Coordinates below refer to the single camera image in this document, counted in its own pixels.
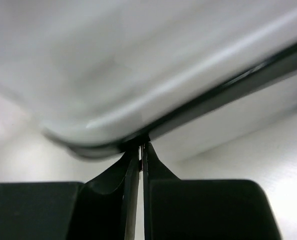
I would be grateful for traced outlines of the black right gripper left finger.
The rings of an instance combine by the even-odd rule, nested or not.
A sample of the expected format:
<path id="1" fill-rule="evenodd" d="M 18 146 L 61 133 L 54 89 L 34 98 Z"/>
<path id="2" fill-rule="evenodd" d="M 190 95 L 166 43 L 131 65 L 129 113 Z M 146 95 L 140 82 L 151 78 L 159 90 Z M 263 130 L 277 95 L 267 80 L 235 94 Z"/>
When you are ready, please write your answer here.
<path id="1" fill-rule="evenodd" d="M 0 240 L 132 240 L 139 151 L 92 180 L 0 183 Z"/>

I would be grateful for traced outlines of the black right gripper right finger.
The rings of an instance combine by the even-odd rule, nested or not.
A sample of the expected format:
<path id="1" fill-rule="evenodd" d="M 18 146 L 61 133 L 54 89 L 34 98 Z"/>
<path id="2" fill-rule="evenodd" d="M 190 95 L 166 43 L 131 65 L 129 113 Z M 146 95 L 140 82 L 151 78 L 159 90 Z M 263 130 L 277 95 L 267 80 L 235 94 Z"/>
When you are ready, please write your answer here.
<path id="1" fill-rule="evenodd" d="M 143 146 L 144 236 L 147 240 L 279 240 L 268 199 L 248 179 L 178 178 Z"/>

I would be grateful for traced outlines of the black white astronaut suitcase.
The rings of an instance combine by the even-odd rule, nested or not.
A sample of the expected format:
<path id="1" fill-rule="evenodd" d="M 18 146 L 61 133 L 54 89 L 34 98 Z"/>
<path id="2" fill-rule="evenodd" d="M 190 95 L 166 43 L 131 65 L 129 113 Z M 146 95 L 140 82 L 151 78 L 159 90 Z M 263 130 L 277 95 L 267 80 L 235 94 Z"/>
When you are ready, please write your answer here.
<path id="1" fill-rule="evenodd" d="M 297 0 L 0 0 L 0 94 L 83 156 L 189 156 L 297 111 Z"/>

